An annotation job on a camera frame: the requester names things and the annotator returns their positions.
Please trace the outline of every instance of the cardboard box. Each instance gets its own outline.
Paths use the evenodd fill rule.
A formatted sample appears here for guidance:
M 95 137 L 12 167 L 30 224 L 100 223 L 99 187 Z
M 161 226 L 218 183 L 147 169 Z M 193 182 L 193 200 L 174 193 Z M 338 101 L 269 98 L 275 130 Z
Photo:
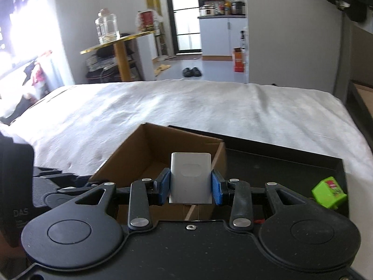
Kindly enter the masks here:
M 222 140 L 179 129 L 145 123 L 106 160 L 90 181 L 107 179 L 117 187 L 129 187 L 143 178 L 156 179 L 161 171 L 171 166 L 171 155 L 176 152 L 210 153 L 211 167 L 223 176 L 226 173 L 226 152 Z M 165 204 L 151 206 L 153 223 L 159 220 L 208 220 L 214 205 L 186 206 Z M 117 220 L 127 223 L 128 206 L 119 208 Z

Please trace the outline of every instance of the baseboard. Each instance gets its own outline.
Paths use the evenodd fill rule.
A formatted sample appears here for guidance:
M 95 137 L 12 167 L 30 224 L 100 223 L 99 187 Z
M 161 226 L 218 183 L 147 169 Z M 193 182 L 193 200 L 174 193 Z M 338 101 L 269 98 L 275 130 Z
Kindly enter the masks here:
M 203 61 L 232 61 L 232 56 L 202 56 Z

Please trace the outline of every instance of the bed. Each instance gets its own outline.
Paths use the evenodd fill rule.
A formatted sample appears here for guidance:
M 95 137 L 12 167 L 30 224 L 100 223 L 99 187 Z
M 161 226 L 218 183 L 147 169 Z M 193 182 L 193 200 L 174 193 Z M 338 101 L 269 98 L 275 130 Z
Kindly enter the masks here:
M 52 92 L 10 129 L 33 145 L 35 165 L 90 175 L 144 122 L 342 158 L 351 219 L 362 235 L 353 267 L 373 278 L 372 152 L 331 94 L 187 80 L 76 85 Z

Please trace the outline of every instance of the black box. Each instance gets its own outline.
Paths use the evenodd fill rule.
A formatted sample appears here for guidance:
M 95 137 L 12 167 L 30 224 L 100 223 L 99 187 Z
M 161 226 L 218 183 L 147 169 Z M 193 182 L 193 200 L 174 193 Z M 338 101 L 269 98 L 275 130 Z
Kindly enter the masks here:
M 311 198 L 312 189 L 320 181 L 334 177 L 347 194 L 342 159 L 214 133 L 174 128 L 222 139 L 227 153 L 226 180 L 241 179 L 249 182 L 252 187 L 264 187 L 267 182 L 277 182 Z M 340 205 L 337 212 L 348 217 L 348 201 Z

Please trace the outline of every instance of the green toy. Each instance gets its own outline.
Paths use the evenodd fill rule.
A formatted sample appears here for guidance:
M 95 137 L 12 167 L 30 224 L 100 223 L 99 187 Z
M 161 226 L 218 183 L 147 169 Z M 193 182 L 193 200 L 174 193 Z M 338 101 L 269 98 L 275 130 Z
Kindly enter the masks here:
M 347 195 L 333 177 L 329 177 L 316 185 L 312 194 L 319 204 L 331 209 L 337 209 L 338 205 L 347 200 Z

